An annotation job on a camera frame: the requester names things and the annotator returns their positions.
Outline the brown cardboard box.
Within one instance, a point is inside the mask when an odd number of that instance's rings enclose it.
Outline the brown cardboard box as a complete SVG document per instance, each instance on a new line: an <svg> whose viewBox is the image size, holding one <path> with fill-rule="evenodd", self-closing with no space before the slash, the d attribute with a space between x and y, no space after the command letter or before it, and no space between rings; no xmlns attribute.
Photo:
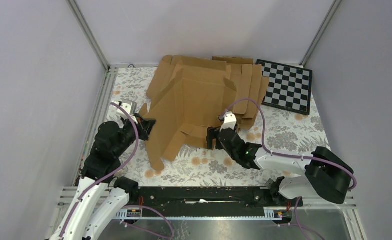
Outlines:
<svg viewBox="0 0 392 240"><path fill-rule="evenodd" d="M208 128L221 126L219 115L236 99L237 87L230 79L231 66L222 70L176 65L171 81L150 104L139 111L144 119L155 119L145 142L150 166L165 168L184 144L207 148Z"/></svg>

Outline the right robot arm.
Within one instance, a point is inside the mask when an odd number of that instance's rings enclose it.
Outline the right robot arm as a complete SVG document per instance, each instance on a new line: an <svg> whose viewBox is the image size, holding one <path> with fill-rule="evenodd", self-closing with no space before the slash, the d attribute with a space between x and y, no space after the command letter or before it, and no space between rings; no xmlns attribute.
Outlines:
<svg viewBox="0 0 392 240"><path fill-rule="evenodd" d="M337 205L345 202L354 170L328 148L318 146L315 151L296 154L266 151L261 144L245 142L235 130L210 127L207 148L224 150L245 169L278 170L296 174L292 178L278 178L270 187L271 201L277 206L299 197L321 197Z"/></svg>

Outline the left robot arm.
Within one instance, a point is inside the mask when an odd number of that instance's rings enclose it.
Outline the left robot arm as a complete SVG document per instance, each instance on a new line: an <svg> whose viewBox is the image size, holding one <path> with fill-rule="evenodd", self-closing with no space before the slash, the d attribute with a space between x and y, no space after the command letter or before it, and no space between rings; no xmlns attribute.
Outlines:
<svg viewBox="0 0 392 240"><path fill-rule="evenodd" d="M108 199L95 209L115 173L124 167L120 156L131 145L137 147L140 140L148 140L156 120L136 113L130 119L122 119L122 123L120 127L115 121L107 121L98 127L73 201L50 237L52 240L96 240L123 206L138 202L138 183L122 177L119 181L125 185L114 187Z"/></svg>

